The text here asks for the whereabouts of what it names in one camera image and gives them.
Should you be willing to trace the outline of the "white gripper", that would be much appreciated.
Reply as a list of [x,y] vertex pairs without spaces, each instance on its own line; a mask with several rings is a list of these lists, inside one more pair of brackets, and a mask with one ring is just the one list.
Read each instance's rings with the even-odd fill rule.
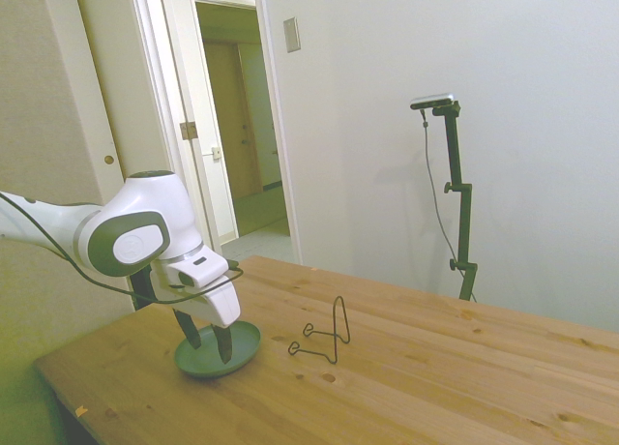
[[214,336],[225,365],[231,361],[233,352],[228,326],[241,314],[236,289],[225,274],[227,271],[227,262],[154,262],[152,275],[158,300],[183,299],[183,302],[174,303],[171,307],[193,349],[201,347],[201,337],[192,316],[217,325],[214,326]]

